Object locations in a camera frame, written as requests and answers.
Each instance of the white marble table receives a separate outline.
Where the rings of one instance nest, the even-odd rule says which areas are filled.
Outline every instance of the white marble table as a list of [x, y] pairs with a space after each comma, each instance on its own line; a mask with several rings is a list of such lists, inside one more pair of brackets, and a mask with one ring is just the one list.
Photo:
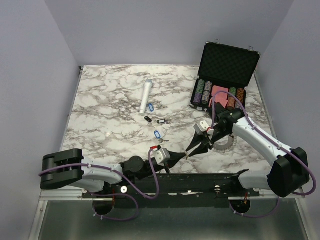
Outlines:
[[[169, 140], [161, 145], [172, 152], [183, 152], [194, 136], [196, 122], [211, 119], [192, 109], [190, 99], [198, 66], [113, 65], [85, 66], [76, 94], [62, 150], [79, 148], [91, 159], [115, 164], [132, 156], [147, 158], [149, 147], [158, 145], [154, 131]], [[144, 82], [153, 80], [149, 102], [155, 111], [147, 114], [153, 126], [139, 115]], [[252, 77], [247, 87], [248, 115], [266, 132], [270, 126]], [[160, 119], [170, 124], [159, 125]], [[263, 157], [242, 139], [227, 152], [210, 151], [183, 158], [172, 173], [236, 173], [243, 169], [270, 168]]]

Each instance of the pink card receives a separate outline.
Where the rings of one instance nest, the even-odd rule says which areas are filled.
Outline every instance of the pink card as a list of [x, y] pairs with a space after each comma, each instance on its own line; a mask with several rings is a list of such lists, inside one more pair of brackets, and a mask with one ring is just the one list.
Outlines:
[[[213, 86], [211, 95], [213, 96], [218, 91], [229, 92], [229, 89], [221, 87], [221, 86]], [[220, 92], [215, 96], [214, 102], [215, 103], [220, 103], [225, 108], [227, 106], [227, 104], [228, 104], [227, 97], [228, 97], [227, 93]], [[210, 99], [209, 107], [211, 107], [211, 104], [212, 104], [212, 98]]]
[[220, 103], [224, 108], [226, 108], [226, 106], [228, 104], [228, 100], [227, 99], [221, 98], [219, 96], [215, 97], [215, 102], [216, 103]]
[[[219, 91], [229, 92], [229, 89], [221, 87], [221, 86], [213, 86], [211, 96], [213, 96], [216, 92], [219, 92]], [[220, 92], [217, 94], [215, 99], [217, 99], [217, 98], [227, 99], [228, 94], [224, 93], [224, 92]]]

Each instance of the poker chip case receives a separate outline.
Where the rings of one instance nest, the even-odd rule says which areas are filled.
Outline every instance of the poker chip case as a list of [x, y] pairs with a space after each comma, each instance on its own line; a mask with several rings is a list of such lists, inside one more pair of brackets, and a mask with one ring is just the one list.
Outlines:
[[211, 82], [212, 86], [244, 89], [243, 106], [245, 106], [246, 87], [249, 85], [259, 59], [260, 53], [250, 48], [244, 49], [207, 42], [204, 46], [190, 106], [199, 111], [208, 111], [212, 95], [209, 95], [208, 101], [204, 101], [206, 104], [203, 104], [202, 101], [198, 102], [199, 96], [196, 96], [196, 92], [199, 92], [198, 83], [200, 81], [200, 84], [203, 84], [202, 80], [205, 81], [205, 84]]

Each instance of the gear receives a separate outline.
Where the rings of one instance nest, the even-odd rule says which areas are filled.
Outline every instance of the gear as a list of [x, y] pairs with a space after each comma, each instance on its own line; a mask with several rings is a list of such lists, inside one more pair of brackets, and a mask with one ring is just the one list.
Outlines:
[[234, 147], [237, 143], [238, 139], [237, 136], [234, 134], [228, 135], [228, 142], [225, 144], [219, 144], [218, 142], [215, 142], [213, 144], [213, 148], [217, 151], [227, 151], [230, 150], [232, 147]]

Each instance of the white microphone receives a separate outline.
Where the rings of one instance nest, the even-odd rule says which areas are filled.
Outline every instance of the white microphone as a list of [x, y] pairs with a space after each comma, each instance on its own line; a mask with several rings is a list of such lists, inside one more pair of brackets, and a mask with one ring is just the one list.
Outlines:
[[144, 115], [146, 112], [151, 87], [152, 87], [152, 80], [151, 79], [146, 80], [144, 83], [143, 97], [140, 105], [140, 115]]

